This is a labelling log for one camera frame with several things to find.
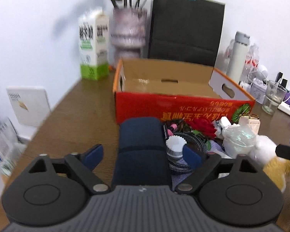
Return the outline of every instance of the wooden table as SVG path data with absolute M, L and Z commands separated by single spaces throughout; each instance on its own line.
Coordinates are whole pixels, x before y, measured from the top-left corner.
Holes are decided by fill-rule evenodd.
M 40 153 L 63 157 L 72 152 L 82 153 L 96 143 L 104 146 L 104 159 L 94 170 L 110 184 L 117 156 L 118 125 L 112 94 L 113 74 L 99 82 L 82 80 L 62 100 L 41 126 L 28 145 L 7 185 Z M 276 144 L 289 144 L 290 117 L 281 111 L 270 116 L 256 103 L 253 113 L 260 116 L 259 134 L 267 135 Z M 290 176 L 284 193 L 285 205 L 277 224 L 290 231 Z M 8 219 L 0 202 L 0 230 Z

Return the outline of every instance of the black paper bag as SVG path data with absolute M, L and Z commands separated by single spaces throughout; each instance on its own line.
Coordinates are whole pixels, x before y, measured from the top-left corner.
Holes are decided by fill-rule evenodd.
M 214 66 L 223 16 L 208 0 L 154 0 L 148 58 Z

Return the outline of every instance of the green and white carton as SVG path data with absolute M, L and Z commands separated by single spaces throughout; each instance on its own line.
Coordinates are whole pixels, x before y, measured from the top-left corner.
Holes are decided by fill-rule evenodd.
M 109 18 L 102 8 L 93 10 L 78 20 L 81 75 L 98 80 L 108 75 Z

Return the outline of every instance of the white thermos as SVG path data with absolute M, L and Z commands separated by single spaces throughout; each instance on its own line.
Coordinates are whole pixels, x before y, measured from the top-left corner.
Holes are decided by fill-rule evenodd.
M 248 53 L 249 38 L 250 36 L 242 32 L 236 32 L 234 38 L 233 52 L 230 58 L 227 76 L 236 83 L 240 81 L 243 72 L 246 55 Z

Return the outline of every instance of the white and yellow plush toy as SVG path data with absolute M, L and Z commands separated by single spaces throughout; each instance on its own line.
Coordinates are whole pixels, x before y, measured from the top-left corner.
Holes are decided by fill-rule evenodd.
M 263 168 L 281 192 L 284 192 L 285 176 L 290 173 L 290 160 L 277 157 L 275 150 L 276 145 L 268 136 L 257 135 L 256 145 L 249 156 Z

